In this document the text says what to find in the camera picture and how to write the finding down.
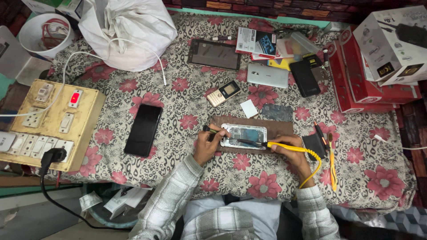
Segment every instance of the floral bedsheet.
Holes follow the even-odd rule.
[[[327,204],[357,209],[369,219],[378,214],[408,208],[415,193],[415,176],[402,154],[395,112],[341,114],[331,82],[319,84],[321,93],[303,98],[290,75],[289,87],[273,88],[246,82],[248,55],[242,55],[238,72],[187,64],[190,41],[218,35],[237,35],[239,26],[272,31],[284,26],[309,30],[309,37],[323,46],[337,34],[324,35],[311,25],[281,24],[258,18],[238,18],[175,13],[178,37],[161,56],[168,82],[163,85],[161,66],[134,73],[117,70],[89,55],[71,59],[66,82],[99,89],[107,99],[79,171],[63,173],[62,182],[114,181],[140,187],[156,187],[172,168],[194,151],[197,133],[210,116],[243,117],[240,103],[252,100],[261,109],[265,103],[293,108],[295,133],[314,134],[311,116],[322,132],[332,133],[332,149],[338,177],[336,192],[331,189],[330,162],[325,160],[314,176]],[[62,70],[68,56],[75,51],[91,52],[80,40],[60,52],[49,72],[49,80],[62,81]],[[233,99],[213,108],[206,95],[219,86],[235,80],[242,91]],[[123,153],[133,119],[140,104],[163,108],[161,121],[149,157]],[[396,147],[378,142],[375,134],[393,142]],[[312,170],[317,162],[310,162]],[[48,177],[56,179],[50,170]],[[295,170],[283,156],[217,152],[205,168],[193,197],[232,193],[244,196],[290,201],[299,181]]]

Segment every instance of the gray phone back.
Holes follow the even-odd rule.
[[[278,88],[288,87],[289,71],[278,67],[270,67],[249,63],[248,82]]]

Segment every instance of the red indicator light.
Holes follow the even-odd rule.
[[[70,103],[76,103],[77,100],[79,99],[80,94],[78,93],[73,93],[73,95],[71,96],[71,100]]]

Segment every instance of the black smartphone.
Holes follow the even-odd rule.
[[[303,97],[310,97],[320,93],[320,87],[311,72],[309,62],[304,60],[294,62],[289,64],[289,68]]]
[[[238,71],[240,53],[235,51],[234,45],[193,39],[187,63]]]
[[[141,104],[129,133],[125,153],[148,157],[163,108]]]

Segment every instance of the brick wall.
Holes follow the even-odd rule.
[[[0,0],[0,26],[5,25],[15,36],[30,14],[31,10],[21,0]]]
[[[360,23],[370,12],[411,5],[427,0],[163,0],[166,7],[231,12],[268,18]]]

